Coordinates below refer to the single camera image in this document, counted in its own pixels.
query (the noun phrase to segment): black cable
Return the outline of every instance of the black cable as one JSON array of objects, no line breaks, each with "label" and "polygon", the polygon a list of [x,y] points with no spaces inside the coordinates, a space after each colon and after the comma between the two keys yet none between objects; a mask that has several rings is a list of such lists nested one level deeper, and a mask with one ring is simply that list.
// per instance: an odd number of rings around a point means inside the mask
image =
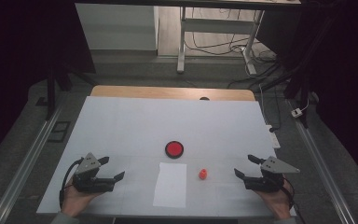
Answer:
[{"label": "black cable", "polygon": [[201,15],[201,17],[203,17],[203,16],[202,16],[202,13],[201,13],[202,7],[200,7],[199,10],[200,10],[200,15]]},{"label": "black cable", "polygon": [[[309,27],[314,27],[314,23],[316,22],[316,20],[318,19],[318,15],[321,11],[321,3],[317,2],[317,1],[310,1],[310,3],[314,3],[314,4],[317,4],[318,5],[318,9],[316,10],[316,13],[315,13],[315,16],[311,19],[311,22],[310,22],[310,25]],[[283,55],[280,57],[280,59],[275,59],[275,60],[271,60],[271,61],[267,61],[265,63],[272,63],[272,62],[283,62],[285,60],[288,60],[290,59],[290,57],[292,57],[293,55],[296,55],[298,57],[298,54],[300,51],[304,51],[304,48],[309,46],[310,45],[310,42],[314,39],[314,36],[315,35],[307,35],[307,36],[304,36],[304,41],[301,41],[301,43],[293,50],[291,50],[290,54],[287,54],[287,55]],[[260,57],[255,57],[255,61],[258,63],[257,60],[260,60],[260,61],[264,61],[262,58]]]},{"label": "black cable", "polygon": [[60,208],[62,208],[62,203],[63,203],[63,199],[64,199],[64,193],[65,193],[65,185],[66,185],[66,179],[68,178],[68,175],[71,173],[72,169],[74,168],[74,166],[80,164],[82,161],[84,160],[84,158],[82,157],[80,160],[75,161],[74,163],[72,163],[72,165],[69,167],[68,171],[66,171],[65,177],[63,178],[62,181],[62,187],[60,190]]},{"label": "black cable", "polygon": [[246,48],[246,45],[233,45],[229,49],[232,50],[233,52],[236,52],[236,53],[243,53],[245,48]]},{"label": "black cable", "polygon": [[[247,40],[247,39],[249,39],[249,38],[235,40],[235,41],[232,41],[232,43],[237,43],[237,42]],[[223,43],[223,44],[216,44],[216,45],[209,45],[209,46],[198,46],[196,44],[196,40],[195,40],[195,37],[194,37],[194,32],[193,32],[193,42],[194,42],[194,46],[196,46],[196,48],[198,48],[198,49],[209,49],[209,48],[219,47],[219,46],[223,46],[223,45],[227,45],[227,44],[231,43],[231,42],[226,42],[226,43]]]},{"label": "black cable", "polygon": [[[237,21],[240,19],[240,14],[241,14],[241,10],[238,11]],[[231,42],[228,45],[229,49],[231,49],[231,44],[232,44],[232,41],[234,40],[234,36],[235,36],[235,34],[233,34],[231,37]]]},{"label": "black cable", "polygon": [[188,80],[185,80],[185,83],[190,84],[191,86],[193,86],[195,88],[198,88],[198,86],[196,84],[194,84],[194,83],[192,83],[192,82],[190,82]]},{"label": "black cable", "polygon": [[290,182],[286,177],[283,177],[284,180],[287,181],[287,183],[290,185],[290,188],[293,190],[293,197],[295,197],[296,191],[295,187],[293,187],[292,182]]},{"label": "black cable", "polygon": [[262,64],[264,64],[264,63],[276,63],[276,62],[281,61],[281,60],[278,60],[278,59],[276,59],[276,58],[264,59],[264,58],[261,57],[261,54],[262,54],[262,53],[269,52],[269,51],[272,52],[272,50],[270,50],[270,49],[263,50],[263,51],[261,51],[260,53],[258,53],[258,57],[255,57],[255,52],[254,52],[253,50],[251,50],[251,52],[252,52],[252,54],[253,54],[252,59],[255,60],[255,62],[257,62],[257,63],[262,63]]},{"label": "black cable", "polygon": [[[188,49],[193,49],[191,47],[188,46],[188,44],[185,42],[185,45]],[[210,51],[207,51],[207,50],[203,50],[203,49],[193,49],[193,50],[198,50],[198,51],[202,51],[202,52],[205,52],[205,53],[209,53],[209,54],[212,54],[212,55],[224,55],[224,54],[229,54],[231,52],[234,51],[234,49],[228,51],[228,52],[223,52],[223,53],[213,53],[213,52],[210,52]]]},{"label": "black cable", "polygon": [[[269,76],[269,69],[271,69],[272,67],[274,67],[276,64],[277,64],[277,63],[275,63],[275,64],[273,64],[272,66],[270,66],[269,68],[267,68],[264,72],[262,72],[262,73],[260,74],[260,76],[263,76],[263,75],[265,75],[266,73],[268,73],[266,76]],[[255,78],[255,77],[247,77],[247,78],[240,79],[240,80],[234,80],[234,81],[228,83],[227,89],[229,89],[230,86],[231,86],[232,84],[234,84],[234,83],[241,83],[241,82],[244,82],[244,81],[253,79],[253,78]]]},{"label": "black cable", "polygon": [[249,87],[248,87],[248,90],[250,90],[254,85],[257,85],[257,84],[260,84],[261,82],[263,82],[264,81],[264,79],[266,79],[267,77],[269,77],[270,75],[272,75],[272,73],[273,72],[275,72],[278,68],[280,68],[281,67],[281,65],[280,64],[278,64],[278,63],[275,63],[275,64],[273,64],[273,65],[278,65],[278,66],[275,66],[273,69],[272,69],[272,71],[270,71],[268,74],[266,74],[264,77],[261,77],[260,79],[258,79],[256,82],[254,82],[254,83],[252,83],[251,85],[249,85]]},{"label": "black cable", "polygon": [[293,188],[293,185],[289,182],[289,180],[287,180],[285,177],[283,177],[283,181],[286,180],[287,183],[289,183],[290,187],[293,190],[293,193],[290,193],[290,191],[288,189],[286,189],[284,187],[284,185],[279,185],[276,181],[274,181],[273,179],[269,178],[269,177],[265,177],[264,178],[269,181],[270,183],[274,184],[276,187],[278,187],[284,194],[286,194],[286,196],[289,198],[289,209],[292,209],[293,205],[295,204],[295,189]]},{"label": "black cable", "polygon": [[[277,108],[278,108],[278,127],[272,127],[272,128],[270,128],[269,131],[270,131],[271,133],[273,133],[273,132],[279,130],[279,129],[281,128],[281,125],[282,125],[281,109],[280,109],[279,103],[278,103],[278,94],[277,94],[277,87],[276,87],[276,86],[275,86],[275,88],[274,88],[274,93],[275,93],[275,97],[274,97],[274,98],[275,98],[275,103],[276,103]],[[266,113],[266,119],[267,119],[268,123],[269,123],[270,125],[272,125],[272,123],[271,123],[270,120],[269,120],[269,116],[267,115],[267,113]]]},{"label": "black cable", "polygon": [[231,9],[228,12],[227,19],[229,18],[229,15],[231,15]]},{"label": "black cable", "polygon": [[303,218],[302,215],[301,215],[300,206],[298,206],[298,203],[295,203],[295,210],[296,210],[296,212],[298,213],[298,216],[300,217],[302,223],[306,224],[304,218]]},{"label": "black cable", "polygon": [[220,13],[225,13],[225,12],[230,12],[231,11],[231,9],[226,9],[226,11],[222,11],[222,9],[224,9],[224,8],[219,8]]}]

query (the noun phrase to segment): aluminum rail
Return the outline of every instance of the aluminum rail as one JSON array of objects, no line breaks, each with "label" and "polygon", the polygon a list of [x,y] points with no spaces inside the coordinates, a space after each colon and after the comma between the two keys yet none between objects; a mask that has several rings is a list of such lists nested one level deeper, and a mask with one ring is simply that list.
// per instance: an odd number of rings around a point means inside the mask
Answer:
[{"label": "aluminum rail", "polygon": [[[288,100],[286,100],[286,103],[290,111],[295,109]],[[331,197],[332,203],[337,210],[337,214],[341,219],[341,222],[344,224],[355,224],[356,222],[351,213],[351,209],[348,207],[345,198],[342,196],[341,190],[334,181],[334,178],[332,177],[319,148],[316,146],[310,131],[304,128],[299,119],[296,119],[296,126],[307,147],[307,150],[310,153],[310,157],[313,160],[316,170],[324,182],[324,187]]]},{"label": "aluminum rail", "polygon": [[58,116],[61,114],[62,106],[66,102],[68,93],[62,92],[57,101],[56,110],[52,114],[50,120],[45,121],[40,132],[38,133],[36,139],[25,155],[24,160],[22,161],[19,169],[11,179],[10,184],[7,187],[4,195],[0,201],[0,223],[5,223],[8,215],[10,214],[11,209],[13,208],[14,203],[19,197],[22,188],[27,181],[29,174],[34,168],[37,158],[39,157],[40,152],[42,151],[43,146],[48,140],[48,135],[50,134],[54,123],[57,120]]}]

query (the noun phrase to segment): wall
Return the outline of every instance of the wall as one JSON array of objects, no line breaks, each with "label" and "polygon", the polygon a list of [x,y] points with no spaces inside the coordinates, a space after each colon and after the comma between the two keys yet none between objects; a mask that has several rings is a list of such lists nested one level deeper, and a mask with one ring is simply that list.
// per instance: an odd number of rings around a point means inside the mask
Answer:
[{"label": "wall", "polygon": [[90,49],[157,49],[157,7],[76,4],[76,9]]}]

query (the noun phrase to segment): floor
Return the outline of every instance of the floor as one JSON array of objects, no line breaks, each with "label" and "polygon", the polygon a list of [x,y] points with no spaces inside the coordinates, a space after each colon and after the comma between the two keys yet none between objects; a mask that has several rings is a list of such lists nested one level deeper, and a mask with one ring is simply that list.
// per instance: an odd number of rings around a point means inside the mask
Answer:
[{"label": "floor", "polygon": [[[172,15],[179,15],[177,9],[172,8],[172,10],[174,11]],[[223,11],[218,11],[217,13],[219,15],[221,13],[221,16],[225,18],[228,12]],[[208,15],[204,9],[201,11],[196,9],[194,14],[198,16],[202,14],[202,17]],[[191,10],[187,12],[187,15],[191,16]],[[235,15],[237,15],[235,11],[232,11],[230,17],[235,18]],[[222,35],[219,37],[219,41],[224,42],[230,40],[231,37],[232,35]],[[198,45],[219,43],[217,40],[214,42],[214,38],[206,40],[207,37],[205,37],[205,41],[203,38],[196,35]],[[191,43],[192,36],[187,36],[186,42]],[[179,76],[176,74],[176,59],[173,57],[177,49],[168,49],[167,47],[165,50],[159,52],[159,57],[131,53],[93,52],[92,56],[97,68],[97,74],[90,76],[98,83],[104,85],[217,89],[227,88],[228,84],[233,80],[243,81],[232,84],[229,86],[230,88],[249,89],[258,80],[258,78],[247,77],[243,59],[235,53],[227,57],[207,57],[209,54],[200,54],[195,50],[193,50],[194,52],[191,50],[186,51],[186,55],[191,57],[186,59],[185,73]],[[227,46],[222,49],[213,48],[213,50],[227,50]],[[261,72],[266,70],[270,66],[270,63],[257,63],[255,66],[257,72]],[[271,81],[281,73],[282,71],[276,71],[271,77],[263,80],[263,82]],[[6,223],[49,223],[52,220],[52,217],[37,215],[35,211],[64,151],[65,144],[70,137],[70,132],[76,125],[76,119],[81,106],[86,97],[90,95],[92,89],[91,85],[83,79],[74,75],[71,75],[70,78],[74,87],[69,92],[57,90],[59,97],[66,97],[62,105],[62,112],[58,116],[57,121],[69,123],[67,134],[59,137],[52,133],[48,136],[48,141],[43,145],[43,149],[40,155],[38,155],[32,172],[29,173],[29,177],[17,200],[15,200],[13,207],[9,210],[10,213],[7,216]],[[315,168],[315,164],[310,158],[310,153],[307,151],[304,141],[299,134],[296,121],[290,115],[288,101],[282,97],[282,90],[284,90],[285,85],[283,83],[270,91],[264,92],[263,95],[256,95],[260,106],[265,108],[268,123],[274,127],[279,127],[276,134],[282,147],[276,150],[277,157],[301,170],[301,175],[289,175],[288,178],[296,188],[296,201],[306,222],[318,224],[342,223],[330,196],[325,190],[324,183]],[[0,146],[0,200],[12,177],[21,165],[27,150],[32,146],[39,130],[45,123],[47,110],[44,106],[36,105],[36,102],[40,97],[46,97],[46,92],[47,85],[45,81],[33,85],[29,90],[28,104],[24,107],[18,120]],[[289,102],[292,105],[296,104],[296,100]],[[358,223],[358,167],[334,134],[319,120],[315,112],[316,105],[317,102],[311,99],[311,104],[308,108],[309,130],[324,159],[328,161],[328,168],[348,203],[356,223]],[[80,219],[81,223],[113,222],[111,217],[94,217],[86,214],[81,216]],[[183,221],[181,219],[166,221],[165,223],[189,222],[189,220]],[[234,222],[240,224],[261,224],[272,223],[272,219],[269,217],[240,219],[234,220]],[[153,220],[142,219],[140,221],[118,218],[116,223],[153,223]]]}]

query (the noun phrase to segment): sleeve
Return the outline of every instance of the sleeve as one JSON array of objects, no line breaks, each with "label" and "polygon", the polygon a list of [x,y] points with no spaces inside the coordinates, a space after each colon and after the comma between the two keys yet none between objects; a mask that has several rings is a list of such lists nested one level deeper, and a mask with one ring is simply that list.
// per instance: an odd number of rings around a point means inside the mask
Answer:
[{"label": "sleeve", "polygon": [[296,224],[296,219],[291,217],[285,220],[274,221],[274,224]]},{"label": "sleeve", "polygon": [[57,213],[57,216],[51,221],[51,224],[78,224],[79,220],[69,217],[64,213]]}]

